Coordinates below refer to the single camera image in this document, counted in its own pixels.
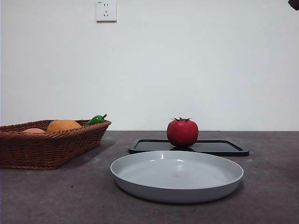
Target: brown wicker basket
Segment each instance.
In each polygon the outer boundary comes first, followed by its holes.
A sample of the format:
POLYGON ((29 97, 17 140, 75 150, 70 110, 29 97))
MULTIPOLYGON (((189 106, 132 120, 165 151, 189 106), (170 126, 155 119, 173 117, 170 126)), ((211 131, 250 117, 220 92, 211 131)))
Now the brown wicker basket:
MULTIPOLYGON (((27 169, 56 169, 79 154, 100 144, 111 124, 103 123, 49 133, 23 133, 28 128, 44 131, 53 120, 0 127, 0 167, 27 169)), ((83 125, 88 120, 76 120, 83 125)))

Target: green pepper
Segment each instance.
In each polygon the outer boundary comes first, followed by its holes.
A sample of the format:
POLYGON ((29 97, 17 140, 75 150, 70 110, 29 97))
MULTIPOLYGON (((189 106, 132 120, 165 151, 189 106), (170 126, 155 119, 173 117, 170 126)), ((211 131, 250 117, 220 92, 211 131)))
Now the green pepper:
POLYGON ((107 116, 107 114, 105 114, 104 116, 101 115, 97 115, 94 116, 91 120, 89 120, 88 122, 86 122, 85 124, 83 124, 83 126, 89 126, 89 125, 95 125, 98 123, 102 123, 105 121, 105 117, 107 116))

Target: concrete tabletop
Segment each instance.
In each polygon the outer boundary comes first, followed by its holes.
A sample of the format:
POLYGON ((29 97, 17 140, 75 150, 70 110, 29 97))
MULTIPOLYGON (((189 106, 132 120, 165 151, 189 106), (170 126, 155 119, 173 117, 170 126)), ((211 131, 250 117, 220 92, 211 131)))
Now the concrete tabletop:
POLYGON ((227 157, 244 169, 235 192, 197 204, 156 203, 117 187, 110 164, 141 138, 166 139, 166 132, 108 131, 101 146, 59 169, 0 169, 1 223, 299 223, 299 132, 200 132, 199 139, 231 140, 250 154, 227 157))

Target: black rectangular tray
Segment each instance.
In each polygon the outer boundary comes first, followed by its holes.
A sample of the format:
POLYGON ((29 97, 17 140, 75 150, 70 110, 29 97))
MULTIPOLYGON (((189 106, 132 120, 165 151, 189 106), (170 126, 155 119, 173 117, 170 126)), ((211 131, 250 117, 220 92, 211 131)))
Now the black rectangular tray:
POLYGON ((206 153, 218 156, 247 156, 249 150, 227 140, 197 140, 193 146, 177 148, 168 140, 159 139, 137 139, 129 147, 129 153, 141 153, 149 151, 189 151, 206 153))

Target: electrical outlet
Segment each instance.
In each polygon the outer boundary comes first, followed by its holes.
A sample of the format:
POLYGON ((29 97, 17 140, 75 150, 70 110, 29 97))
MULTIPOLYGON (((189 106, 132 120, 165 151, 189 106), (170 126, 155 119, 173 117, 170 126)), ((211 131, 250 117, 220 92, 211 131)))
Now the electrical outlet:
POLYGON ((97 22, 116 22, 116 0, 99 0, 96 4, 97 22))

